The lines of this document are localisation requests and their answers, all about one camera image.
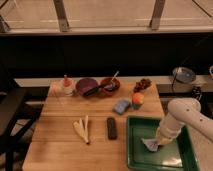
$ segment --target wooden table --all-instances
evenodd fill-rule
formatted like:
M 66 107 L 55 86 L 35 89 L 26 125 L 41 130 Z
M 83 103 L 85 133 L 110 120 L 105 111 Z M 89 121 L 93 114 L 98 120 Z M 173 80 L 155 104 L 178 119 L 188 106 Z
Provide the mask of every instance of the wooden table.
M 32 143 L 27 153 L 24 171 L 125 171 L 126 117 L 164 115 L 155 84 L 146 91 L 140 110 L 128 109 L 122 116 L 112 111 L 120 99 L 131 100 L 134 81 L 121 81 L 112 97 L 97 94 L 84 98 L 77 93 L 67 97 L 59 83 L 53 82 L 37 122 Z M 90 145 L 86 145 L 73 129 L 73 122 L 89 116 Z M 118 139 L 108 140 L 106 118 L 116 119 Z

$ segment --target maroon bowl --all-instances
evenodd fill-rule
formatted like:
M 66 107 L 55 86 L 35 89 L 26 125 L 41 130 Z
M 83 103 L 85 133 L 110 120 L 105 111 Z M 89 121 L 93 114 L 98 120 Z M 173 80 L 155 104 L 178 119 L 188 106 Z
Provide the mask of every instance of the maroon bowl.
M 97 86 L 98 86 L 98 82 L 95 79 L 82 78 L 76 83 L 75 88 L 77 92 L 83 96 L 85 92 Z
M 101 80 L 101 85 L 102 84 L 107 84 L 107 83 L 109 83 L 110 82 L 110 80 L 112 80 L 112 77 L 106 77 L 106 78 L 104 78 L 103 80 Z M 116 79 L 116 78 L 114 78 L 114 80 L 112 81 L 112 88 L 111 88 L 111 86 L 109 85 L 109 88 L 108 88 L 108 86 L 105 86 L 103 89 L 102 89 L 102 91 L 104 92 L 104 94 L 106 94 L 107 96 L 112 96 L 112 95 L 114 95 L 116 92 L 117 92 L 117 90 L 120 88 L 120 81 L 118 80 L 118 79 Z

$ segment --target metal bowl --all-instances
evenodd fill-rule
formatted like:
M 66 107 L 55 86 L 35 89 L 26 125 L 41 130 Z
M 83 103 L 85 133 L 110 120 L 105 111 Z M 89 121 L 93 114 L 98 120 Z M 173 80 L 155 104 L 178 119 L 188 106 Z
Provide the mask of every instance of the metal bowl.
M 213 79 L 213 65 L 209 68 L 209 73 L 210 73 L 210 75 L 211 75 L 211 77 Z
M 181 83 L 191 83 L 196 79 L 194 71 L 185 67 L 177 67 L 173 70 L 173 76 Z

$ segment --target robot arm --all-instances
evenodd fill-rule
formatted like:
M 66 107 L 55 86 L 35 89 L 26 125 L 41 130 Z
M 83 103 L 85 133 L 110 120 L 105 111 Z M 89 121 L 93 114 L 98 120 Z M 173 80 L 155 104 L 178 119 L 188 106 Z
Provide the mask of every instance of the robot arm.
M 159 145 L 165 145 L 176 138 L 185 124 L 202 133 L 213 142 L 213 120 L 200 113 L 200 103 L 193 98 L 177 98 L 168 104 L 168 114 L 161 120 L 156 133 Z

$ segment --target green tray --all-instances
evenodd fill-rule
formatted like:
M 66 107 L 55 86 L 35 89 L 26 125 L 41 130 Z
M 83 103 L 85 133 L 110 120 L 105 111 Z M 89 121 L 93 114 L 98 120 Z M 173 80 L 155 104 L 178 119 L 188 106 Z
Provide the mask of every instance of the green tray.
M 199 171 L 186 127 L 170 144 L 150 152 L 141 138 L 154 138 L 159 119 L 129 116 L 127 118 L 127 165 L 143 171 Z

